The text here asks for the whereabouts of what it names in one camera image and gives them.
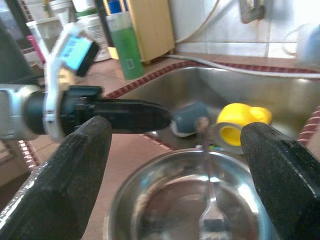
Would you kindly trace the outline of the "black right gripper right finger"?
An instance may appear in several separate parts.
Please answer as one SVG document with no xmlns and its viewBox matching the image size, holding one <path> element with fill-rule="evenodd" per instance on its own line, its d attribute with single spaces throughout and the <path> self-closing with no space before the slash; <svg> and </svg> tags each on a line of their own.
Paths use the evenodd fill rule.
<svg viewBox="0 0 320 240">
<path fill-rule="evenodd" d="M 281 240 L 320 240 L 320 162 L 270 125 L 240 134 L 253 183 Z"/>
</svg>

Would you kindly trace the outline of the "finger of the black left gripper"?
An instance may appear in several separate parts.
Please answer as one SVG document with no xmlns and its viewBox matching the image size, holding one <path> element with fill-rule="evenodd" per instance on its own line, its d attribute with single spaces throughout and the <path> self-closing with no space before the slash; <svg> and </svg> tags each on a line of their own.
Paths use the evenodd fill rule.
<svg viewBox="0 0 320 240">
<path fill-rule="evenodd" d="M 135 99 L 103 99 L 93 104 L 93 115 L 109 121 L 114 134 L 143 134 L 167 128 L 172 115 L 158 103 Z"/>
</svg>

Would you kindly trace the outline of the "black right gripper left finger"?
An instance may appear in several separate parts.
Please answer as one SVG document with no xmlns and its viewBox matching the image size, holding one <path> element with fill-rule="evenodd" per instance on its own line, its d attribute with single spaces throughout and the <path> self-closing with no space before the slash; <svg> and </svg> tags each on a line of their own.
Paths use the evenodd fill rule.
<svg viewBox="0 0 320 240">
<path fill-rule="evenodd" d="M 69 134 L 0 212 L 0 240 L 81 240 L 111 141 L 112 126 L 101 116 Z"/>
</svg>

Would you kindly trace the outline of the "blue grey mug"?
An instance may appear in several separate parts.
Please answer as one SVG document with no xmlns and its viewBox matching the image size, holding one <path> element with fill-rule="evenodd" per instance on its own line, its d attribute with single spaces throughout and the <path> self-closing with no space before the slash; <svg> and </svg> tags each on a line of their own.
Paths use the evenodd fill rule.
<svg viewBox="0 0 320 240">
<path fill-rule="evenodd" d="M 170 124 L 172 133 L 180 138 L 195 134 L 195 125 L 200 117 L 210 117 L 209 107 L 200 101 L 174 111 Z"/>
</svg>

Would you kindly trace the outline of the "yellow plastic cup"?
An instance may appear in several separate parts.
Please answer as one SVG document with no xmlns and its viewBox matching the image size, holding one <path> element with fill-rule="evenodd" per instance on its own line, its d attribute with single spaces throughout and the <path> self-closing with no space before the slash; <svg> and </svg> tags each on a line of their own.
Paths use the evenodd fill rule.
<svg viewBox="0 0 320 240">
<path fill-rule="evenodd" d="M 216 124 L 226 124 L 219 130 L 219 135 L 225 143 L 232 147 L 240 147 L 241 130 L 244 126 L 254 122 L 269 125 L 272 119 L 272 112 L 267 108 L 244 103 L 231 103 L 220 111 Z"/>
</svg>

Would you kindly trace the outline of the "green dish soap bottle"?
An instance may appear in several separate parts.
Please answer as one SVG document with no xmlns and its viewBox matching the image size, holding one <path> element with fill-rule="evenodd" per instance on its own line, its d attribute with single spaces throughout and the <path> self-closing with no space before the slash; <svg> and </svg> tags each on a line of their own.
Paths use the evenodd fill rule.
<svg viewBox="0 0 320 240">
<path fill-rule="evenodd" d="M 124 77 L 127 80 L 141 77 L 144 70 L 130 13 L 112 13 L 106 17 L 106 22 Z"/>
</svg>

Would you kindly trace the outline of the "white plastic jar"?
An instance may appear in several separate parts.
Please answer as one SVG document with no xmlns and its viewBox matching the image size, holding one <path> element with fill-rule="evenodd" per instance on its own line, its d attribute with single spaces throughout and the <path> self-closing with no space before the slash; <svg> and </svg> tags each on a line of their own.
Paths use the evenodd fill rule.
<svg viewBox="0 0 320 240">
<path fill-rule="evenodd" d="M 97 10 L 92 8 L 77 12 L 76 17 L 77 22 L 82 24 L 88 34 L 99 44 L 99 52 L 95 62 L 109 60 L 111 55 L 108 50 L 108 42 Z"/>
</svg>

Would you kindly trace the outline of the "steel fork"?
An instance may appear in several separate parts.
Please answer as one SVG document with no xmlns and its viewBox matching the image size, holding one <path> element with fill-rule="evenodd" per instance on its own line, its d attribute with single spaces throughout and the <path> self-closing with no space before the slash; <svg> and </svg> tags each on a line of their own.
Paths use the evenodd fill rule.
<svg viewBox="0 0 320 240">
<path fill-rule="evenodd" d="M 203 159 L 201 169 L 206 175 L 206 207 L 199 219 L 200 240 L 231 240 L 232 234 L 227 217 L 217 203 L 215 183 L 212 182 L 213 169 L 209 154 L 209 126 L 208 117 L 201 116 L 196 120 L 195 129 L 201 140 Z"/>
</svg>

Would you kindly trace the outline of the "shallow steel bowl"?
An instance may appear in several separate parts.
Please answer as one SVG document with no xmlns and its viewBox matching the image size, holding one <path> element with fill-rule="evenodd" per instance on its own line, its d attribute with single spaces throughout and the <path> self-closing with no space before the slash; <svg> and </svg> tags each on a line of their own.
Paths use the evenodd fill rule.
<svg viewBox="0 0 320 240">
<path fill-rule="evenodd" d="M 216 150 L 209 156 L 231 240 L 278 240 L 245 158 Z M 202 159 L 201 150 L 176 150 L 131 174 L 111 205 L 107 240 L 199 240 L 208 182 Z"/>
</svg>

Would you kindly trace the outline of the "beige water purifier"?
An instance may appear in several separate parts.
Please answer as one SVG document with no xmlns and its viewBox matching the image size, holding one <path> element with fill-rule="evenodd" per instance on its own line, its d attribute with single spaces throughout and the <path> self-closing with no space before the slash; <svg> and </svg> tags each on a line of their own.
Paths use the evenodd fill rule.
<svg viewBox="0 0 320 240">
<path fill-rule="evenodd" d="M 168 0 L 126 0 L 143 63 L 175 48 Z"/>
</svg>

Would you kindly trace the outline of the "steel sink basin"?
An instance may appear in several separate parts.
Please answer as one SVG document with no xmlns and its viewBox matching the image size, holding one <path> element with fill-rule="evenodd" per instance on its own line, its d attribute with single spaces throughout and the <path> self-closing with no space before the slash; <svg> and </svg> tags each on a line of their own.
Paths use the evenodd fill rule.
<svg viewBox="0 0 320 240">
<path fill-rule="evenodd" d="M 264 107 L 272 112 L 271 125 L 296 139 L 320 106 L 320 80 L 187 67 L 157 77 L 121 98 L 158 103 L 172 113 L 202 102 L 213 118 L 231 103 Z"/>
</svg>

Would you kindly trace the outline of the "white tube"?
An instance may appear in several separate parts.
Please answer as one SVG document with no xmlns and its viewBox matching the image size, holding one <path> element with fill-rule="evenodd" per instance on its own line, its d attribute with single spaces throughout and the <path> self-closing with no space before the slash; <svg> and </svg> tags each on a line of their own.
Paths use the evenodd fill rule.
<svg viewBox="0 0 320 240">
<path fill-rule="evenodd" d="M 202 28 L 207 24 L 207 22 L 210 20 L 210 18 L 213 16 L 213 14 L 215 13 L 219 3 L 221 0 L 215 0 L 214 5 L 212 7 L 212 9 L 210 10 L 210 12 L 207 14 L 206 18 L 203 20 L 203 22 L 197 27 L 197 29 L 195 29 L 192 33 L 190 33 L 189 35 L 182 37 L 180 39 L 176 39 L 174 41 L 175 44 L 180 44 L 183 42 L 186 42 L 187 40 L 193 38 L 194 36 L 196 36 L 201 30 Z"/>
</svg>

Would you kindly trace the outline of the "small white toothbrush cup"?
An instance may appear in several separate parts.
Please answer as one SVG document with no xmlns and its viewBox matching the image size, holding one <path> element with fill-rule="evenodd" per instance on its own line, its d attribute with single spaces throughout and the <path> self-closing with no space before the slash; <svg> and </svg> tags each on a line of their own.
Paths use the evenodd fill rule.
<svg viewBox="0 0 320 240">
<path fill-rule="evenodd" d="M 299 66 L 320 70 L 320 24 L 304 24 L 298 30 L 296 62 Z"/>
</svg>

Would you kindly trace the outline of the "hanging metal utensil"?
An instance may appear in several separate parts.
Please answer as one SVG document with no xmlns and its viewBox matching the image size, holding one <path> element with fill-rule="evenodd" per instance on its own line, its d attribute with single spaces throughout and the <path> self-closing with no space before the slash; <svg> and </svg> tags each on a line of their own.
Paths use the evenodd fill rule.
<svg viewBox="0 0 320 240">
<path fill-rule="evenodd" d="M 238 0 L 241 21 L 249 24 L 255 20 L 262 20 L 266 14 L 264 0 Z"/>
</svg>

